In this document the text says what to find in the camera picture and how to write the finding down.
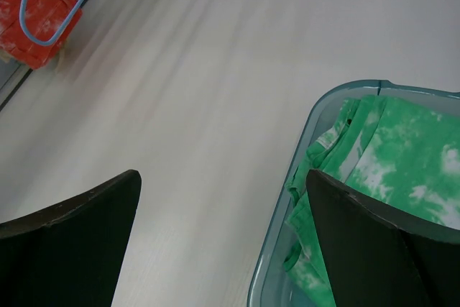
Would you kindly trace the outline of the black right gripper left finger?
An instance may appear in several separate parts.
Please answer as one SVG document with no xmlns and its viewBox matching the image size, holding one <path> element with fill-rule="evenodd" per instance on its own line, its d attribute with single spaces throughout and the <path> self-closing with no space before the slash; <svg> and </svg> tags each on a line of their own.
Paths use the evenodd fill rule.
<svg viewBox="0 0 460 307">
<path fill-rule="evenodd" d="M 2 306 L 110 306 L 136 216 L 136 170 L 1 224 Z"/>
</svg>

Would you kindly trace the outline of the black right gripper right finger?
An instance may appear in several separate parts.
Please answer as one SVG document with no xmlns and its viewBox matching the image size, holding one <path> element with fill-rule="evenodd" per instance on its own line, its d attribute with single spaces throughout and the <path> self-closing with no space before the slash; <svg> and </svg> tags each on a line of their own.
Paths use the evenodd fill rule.
<svg viewBox="0 0 460 307">
<path fill-rule="evenodd" d="M 337 306 L 459 305 L 459 230 L 320 170 L 311 170 L 305 184 Z"/>
</svg>

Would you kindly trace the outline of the red tie-dye trousers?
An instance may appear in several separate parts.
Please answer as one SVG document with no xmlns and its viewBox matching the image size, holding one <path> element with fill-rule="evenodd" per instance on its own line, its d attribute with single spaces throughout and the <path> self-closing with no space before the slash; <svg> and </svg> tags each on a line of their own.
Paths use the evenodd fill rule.
<svg viewBox="0 0 460 307">
<path fill-rule="evenodd" d="M 83 12 L 79 9 L 57 42 L 45 47 L 33 43 L 23 33 L 19 24 L 20 2 L 21 0 L 1 0 L 1 51 L 32 69 L 38 69 L 59 53 Z M 27 29 L 39 40 L 50 39 L 76 2 L 77 0 L 27 0 Z"/>
</svg>

